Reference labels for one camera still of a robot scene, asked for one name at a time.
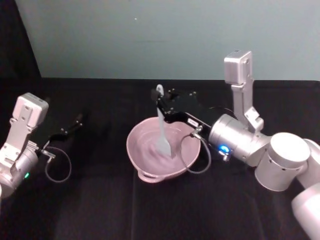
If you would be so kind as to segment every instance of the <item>pink bowl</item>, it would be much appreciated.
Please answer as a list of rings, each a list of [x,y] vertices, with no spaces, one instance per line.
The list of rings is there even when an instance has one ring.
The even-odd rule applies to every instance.
[[[126,139],[126,150],[138,177],[147,183],[158,183],[177,177],[186,171],[178,154],[181,139],[193,129],[183,122],[164,123],[164,132],[171,145],[173,158],[162,155],[156,149],[160,136],[158,117],[151,117],[137,124]],[[181,155],[188,167],[197,160],[201,142],[187,137],[182,143]]]

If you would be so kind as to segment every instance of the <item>black table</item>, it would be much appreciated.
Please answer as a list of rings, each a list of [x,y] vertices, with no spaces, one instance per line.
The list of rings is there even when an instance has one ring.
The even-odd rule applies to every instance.
[[[46,159],[40,158],[30,177],[3,200],[0,239],[308,239],[291,212],[291,200],[303,190],[299,182],[285,192],[268,191],[236,159],[227,164],[215,160],[202,175],[185,173],[158,184],[138,179],[126,139],[137,123],[157,114],[150,92],[158,83],[197,91],[208,107],[232,109],[230,87],[220,80],[2,81],[1,143],[16,99],[26,92],[51,98],[46,120],[32,138],[37,142],[71,123],[83,109],[90,109],[90,116],[72,139],[57,143],[71,157],[71,179],[49,182],[43,174]],[[266,135],[290,132],[320,142],[319,102],[320,82],[254,84],[254,106]],[[196,164],[205,165],[205,155]]]

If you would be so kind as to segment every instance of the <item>bowl handle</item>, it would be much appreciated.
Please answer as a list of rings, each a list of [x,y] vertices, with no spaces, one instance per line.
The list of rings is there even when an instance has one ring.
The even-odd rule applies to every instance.
[[[138,177],[142,181],[149,183],[149,184],[156,184],[156,183],[159,183],[159,182],[165,180],[164,176],[157,176],[157,175],[149,174],[149,173],[146,173],[142,170],[138,170]]]

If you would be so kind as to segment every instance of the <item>bowl rim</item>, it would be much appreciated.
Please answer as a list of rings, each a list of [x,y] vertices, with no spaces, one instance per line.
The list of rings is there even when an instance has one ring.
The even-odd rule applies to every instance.
[[[150,120],[153,120],[153,119],[158,119],[157,116],[153,116],[153,117],[148,117],[144,120],[142,120],[141,122],[139,122],[138,124],[136,124],[132,130],[130,131],[130,133],[128,134],[127,138],[126,138],[126,152],[128,154],[128,157],[132,163],[132,165],[134,166],[134,168],[137,170],[137,171],[141,171],[143,173],[146,173],[148,175],[151,175],[151,176],[157,176],[157,177],[163,177],[164,179],[168,178],[168,177],[172,177],[172,176],[178,176],[184,172],[187,171],[187,169],[185,167],[183,167],[181,170],[178,170],[178,171],[175,171],[175,172],[172,172],[172,173],[168,173],[168,174],[163,174],[163,175],[156,175],[156,174],[153,174],[153,173],[149,173],[149,172],[146,172],[145,170],[142,170],[140,167],[138,167],[138,165],[135,163],[135,161],[133,160],[131,154],[130,154],[130,151],[129,151],[129,138],[130,136],[132,135],[132,133],[135,131],[135,129],[144,124],[145,122],[148,122]],[[197,144],[197,152],[196,152],[196,155],[195,155],[195,158],[187,165],[188,168],[190,168],[194,163],[195,161],[198,159],[199,157],[199,154],[200,154],[200,149],[201,149],[201,141],[197,141],[198,144]]]

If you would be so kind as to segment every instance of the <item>white label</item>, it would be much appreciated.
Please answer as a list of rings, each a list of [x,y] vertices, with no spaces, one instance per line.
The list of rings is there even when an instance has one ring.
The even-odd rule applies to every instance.
[[[191,118],[188,118],[187,122],[189,124],[191,124],[192,126],[196,127],[196,128],[199,126],[199,123],[197,123],[196,121],[192,120]]]

